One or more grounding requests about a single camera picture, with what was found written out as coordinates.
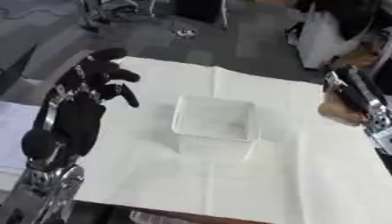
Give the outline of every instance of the cable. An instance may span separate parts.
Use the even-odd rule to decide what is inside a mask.
[[[3,19],[6,19],[6,20],[26,18],[36,12],[46,12],[46,13],[52,14],[53,16],[58,17],[58,18],[62,18],[62,17],[66,17],[66,16],[71,15],[71,14],[64,14],[63,15],[63,14],[59,14],[59,13],[52,11],[52,10],[42,9],[42,10],[27,11],[25,14],[23,14],[22,16],[19,16],[19,17],[10,17],[10,10],[3,8],[3,7],[0,7],[0,14],[3,14]]]

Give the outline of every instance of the metal robot arm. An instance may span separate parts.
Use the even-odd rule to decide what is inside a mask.
[[[324,88],[334,92],[352,111],[361,112],[366,117],[361,122],[365,133],[374,142],[381,158],[391,159],[392,113],[379,88],[355,66],[328,73]]]
[[[66,72],[46,95],[33,128],[22,140],[27,156],[24,173],[0,207],[4,224],[66,223],[73,199],[84,180],[80,157],[93,148],[105,113],[102,101],[118,95],[131,107],[137,98],[112,80],[139,81],[111,60],[126,56],[123,49],[92,53]]]

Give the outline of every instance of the floor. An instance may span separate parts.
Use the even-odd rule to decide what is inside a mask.
[[[301,67],[297,51],[286,44],[284,28],[293,25],[298,14],[283,6],[231,0],[229,29],[225,31],[220,22],[204,24],[175,17],[168,3],[159,3],[157,18],[132,17],[131,22],[102,25],[99,34],[77,25],[73,0],[3,0],[0,7],[10,10],[9,17],[21,17],[36,9],[57,14],[36,12],[20,19],[2,19],[0,9],[0,67],[9,67],[30,46],[38,44],[24,72],[24,76],[36,81],[48,79],[65,59],[81,50],[110,46],[124,47],[130,56],[142,58],[219,66],[292,81],[321,81],[319,73]],[[174,31],[179,28],[197,28],[199,35],[193,39],[178,38]],[[32,86],[14,85],[0,100],[21,102],[25,90]],[[78,221],[71,223],[93,223],[80,219],[93,220],[103,213],[102,209],[99,205],[83,204],[74,216],[84,218],[75,218]]]

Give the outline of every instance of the table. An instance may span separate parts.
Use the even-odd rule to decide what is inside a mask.
[[[272,223],[392,220],[392,178],[361,129],[319,116],[321,86],[153,59],[121,65],[142,75],[128,84],[141,108],[105,103],[77,200]],[[240,164],[179,154],[170,128],[181,95],[253,102],[266,142]],[[12,180],[0,175],[0,189]]]

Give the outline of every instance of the clear plastic container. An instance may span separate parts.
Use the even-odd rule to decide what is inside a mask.
[[[181,96],[172,130],[180,153],[194,158],[241,161],[256,146],[256,107],[244,101]]]

